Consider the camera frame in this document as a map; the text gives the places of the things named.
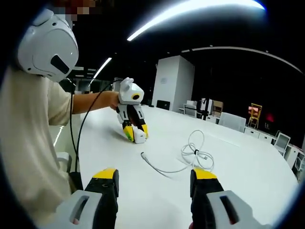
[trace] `black ceiling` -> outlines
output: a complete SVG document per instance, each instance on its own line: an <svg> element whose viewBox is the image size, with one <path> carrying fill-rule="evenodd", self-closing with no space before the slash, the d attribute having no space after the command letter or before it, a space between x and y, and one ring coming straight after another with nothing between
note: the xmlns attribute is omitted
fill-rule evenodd
<svg viewBox="0 0 305 229"><path fill-rule="evenodd" d="M260 1L266 8L265 15L237 7L225 11L216 8L198 10L157 25L132 42L126 40L155 15L177 2L115 0L113 6L103 8L101 14L79 15L73 27L80 50L77 65L98 69L112 57L98 78L136 77L139 74L153 77L158 59L181 54L196 65L204 64L203 59L209 60L205 63L213 66L236 60L235 69L242 69L245 64L237 60L244 60L253 73L277 72L273 75L278 75L283 74L282 68L285 68L291 74L298 74L280 61L261 54L245 54L245 51L181 53L213 45L267 50L305 72L304 13L301 6L292 2Z"/></svg>

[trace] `person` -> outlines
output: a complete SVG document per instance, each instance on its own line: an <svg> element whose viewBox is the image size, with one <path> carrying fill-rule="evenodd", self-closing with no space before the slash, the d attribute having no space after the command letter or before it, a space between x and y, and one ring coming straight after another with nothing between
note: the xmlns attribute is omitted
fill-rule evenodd
<svg viewBox="0 0 305 229"><path fill-rule="evenodd" d="M56 23L65 26L61 20ZM40 49L32 49L29 43L23 42L24 39L17 52L19 64L12 61L8 66L0 92L1 157L17 200L39 226L50 222L57 206L71 195L69 176L59 170L49 126L69 122L71 102L73 114L87 112L97 94L76 94L71 101L71 95L57 82L50 80L57 75L45 77L31 73L31 68L24 68L23 65L32 59L20 60L20 50L24 47L30 48L29 52ZM69 64L70 67L74 67L77 58ZM116 109L118 102L117 92L106 91L99 96L92 110L105 107Z"/></svg>

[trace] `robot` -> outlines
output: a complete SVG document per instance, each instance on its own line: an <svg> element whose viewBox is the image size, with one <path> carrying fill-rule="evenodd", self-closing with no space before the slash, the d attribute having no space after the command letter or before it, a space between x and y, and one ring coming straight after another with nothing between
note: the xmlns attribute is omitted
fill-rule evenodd
<svg viewBox="0 0 305 229"><path fill-rule="evenodd" d="M147 125L140 105L143 97L144 91L133 83L133 79L126 78L121 82L120 103L116 111L127 138L136 144L144 143L148 138Z"/></svg>

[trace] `beige t-shirt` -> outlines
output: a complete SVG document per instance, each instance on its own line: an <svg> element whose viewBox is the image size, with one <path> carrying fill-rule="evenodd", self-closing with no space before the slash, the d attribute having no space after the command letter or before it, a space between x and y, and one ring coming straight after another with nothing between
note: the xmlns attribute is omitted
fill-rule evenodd
<svg viewBox="0 0 305 229"><path fill-rule="evenodd" d="M17 199L37 225L71 195L49 132L49 125L67 124L70 101L58 83L7 69L0 91L1 156Z"/></svg>

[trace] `table surface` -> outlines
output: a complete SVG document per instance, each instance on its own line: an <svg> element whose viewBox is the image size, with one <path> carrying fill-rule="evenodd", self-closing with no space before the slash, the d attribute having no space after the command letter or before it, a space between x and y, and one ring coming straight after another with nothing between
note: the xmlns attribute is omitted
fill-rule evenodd
<svg viewBox="0 0 305 229"><path fill-rule="evenodd" d="M213 155L213 173L253 209L261 224L275 223L289 206L297 180L273 145L252 136L160 108L143 107L149 138L134 144L125 137L110 108L90 112L80 142L84 187L97 172L114 167L120 174L116 229L186 229L192 221L190 169L166 178L140 156L162 170L179 170L180 149L189 134L205 134L203 150ZM194 143L200 144L198 136Z"/></svg>

